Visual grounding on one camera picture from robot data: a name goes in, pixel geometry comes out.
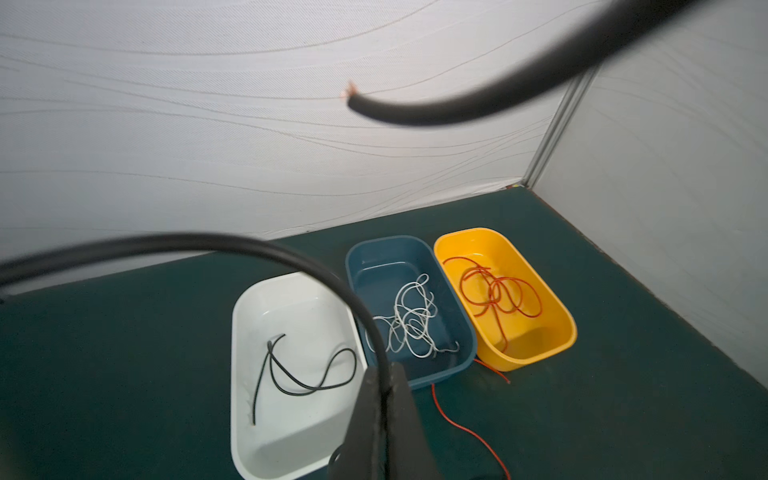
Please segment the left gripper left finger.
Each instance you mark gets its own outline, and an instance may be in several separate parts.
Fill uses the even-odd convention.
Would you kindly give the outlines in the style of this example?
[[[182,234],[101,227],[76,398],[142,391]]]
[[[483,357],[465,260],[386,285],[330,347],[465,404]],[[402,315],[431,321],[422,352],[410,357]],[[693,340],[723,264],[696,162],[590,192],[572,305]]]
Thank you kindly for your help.
[[[382,430],[379,372],[376,367],[369,367],[363,376],[344,440],[329,461],[328,478],[377,479]]]

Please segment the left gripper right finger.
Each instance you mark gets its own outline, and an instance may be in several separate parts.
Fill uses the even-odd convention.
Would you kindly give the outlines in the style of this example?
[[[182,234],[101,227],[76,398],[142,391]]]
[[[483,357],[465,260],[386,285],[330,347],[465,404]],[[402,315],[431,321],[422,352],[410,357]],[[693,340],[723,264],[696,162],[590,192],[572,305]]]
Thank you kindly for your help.
[[[405,370],[389,364],[386,395],[386,479],[443,479],[429,447]]]

